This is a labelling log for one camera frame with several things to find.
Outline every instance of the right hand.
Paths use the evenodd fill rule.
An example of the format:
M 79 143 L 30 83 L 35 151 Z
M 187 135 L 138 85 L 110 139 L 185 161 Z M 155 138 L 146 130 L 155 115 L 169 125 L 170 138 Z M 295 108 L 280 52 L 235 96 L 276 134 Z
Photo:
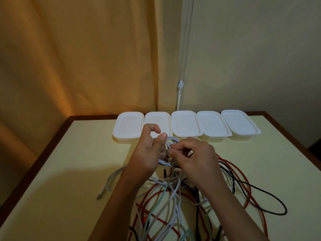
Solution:
M 190 158 L 182 154 L 190 150 L 193 150 Z M 227 187 L 214 147 L 209 143 L 188 137 L 171 145 L 167 154 L 180 165 L 188 179 L 205 197 L 213 190 Z

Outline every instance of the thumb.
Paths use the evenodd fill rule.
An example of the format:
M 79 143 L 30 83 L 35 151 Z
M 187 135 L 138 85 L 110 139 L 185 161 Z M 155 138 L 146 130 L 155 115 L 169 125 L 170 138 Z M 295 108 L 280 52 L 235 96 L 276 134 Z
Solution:
M 164 147 L 164 144 L 167 140 L 167 134 L 162 133 L 157 136 L 157 138 L 154 140 L 152 150 L 159 154 L 162 151 L 162 148 Z
M 188 160 L 183 154 L 181 154 L 178 150 L 170 148 L 167 150 L 167 154 L 180 166 L 183 166 Z

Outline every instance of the table edge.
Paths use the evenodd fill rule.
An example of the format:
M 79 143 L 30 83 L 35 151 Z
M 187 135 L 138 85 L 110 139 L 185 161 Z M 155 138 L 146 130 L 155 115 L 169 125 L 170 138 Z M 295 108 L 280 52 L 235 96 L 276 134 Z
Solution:
M 296 140 L 288 131 L 285 130 L 277 121 L 275 121 L 266 111 L 249 111 L 246 112 L 249 116 L 264 116 L 284 137 L 287 138 L 310 162 L 321 171 L 321 161 L 311 154 L 298 140 Z M 34 164 L 30 167 L 22 180 L 6 199 L 0 208 L 0 228 L 5 220 L 10 215 L 18 201 L 21 199 L 31 182 L 34 180 L 42 166 L 45 164 L 50 154 L 54 151 L 64 134 L 67 132 L 73 121 L 80 120 L 112 120 L 117 119 L 118 115 L 92 115 L 92 116 L 69 116 L 54 135 L 46 148 L 39 155 Z

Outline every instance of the container lid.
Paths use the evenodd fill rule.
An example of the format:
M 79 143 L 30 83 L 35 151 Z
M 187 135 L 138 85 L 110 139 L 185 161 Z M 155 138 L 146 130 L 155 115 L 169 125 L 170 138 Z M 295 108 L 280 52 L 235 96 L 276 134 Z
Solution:
M 248 136 L 261 133 L 261 130 L 243 111 L 224 110 L 221 114 L 231 130 L 239 135 Z
M 203 134 L 193 111 L 175 111 L 171 115 L 173 133 L 179 137 L 193 137 Z
M 167 136 L 173 136 L 172 119 L 171 115 L 163 111 L 153 111 L 145 115 L 144 124 L 156 123 L 162 133 L 166 133 Z M 150 135 L 153 138 L 157 138 L 158 133 L 151 132 Z
M 144 114 L 137 111 L 123 112 L 117 117 L 113 135 L 119 139 L 139 138 L 144 126 Z
M 196 115 L 201 130 L 207 136 L 228 137 L 232 135 L 224 118 L 218 112 L 199 111 Z

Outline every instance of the curtain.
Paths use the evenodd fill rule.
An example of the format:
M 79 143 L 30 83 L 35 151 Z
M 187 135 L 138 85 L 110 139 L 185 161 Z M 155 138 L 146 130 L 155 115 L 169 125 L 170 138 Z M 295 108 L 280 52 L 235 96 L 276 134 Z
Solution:
M 70 115 L 173 112 L 182 0 L 0 0 L 0 204 Z

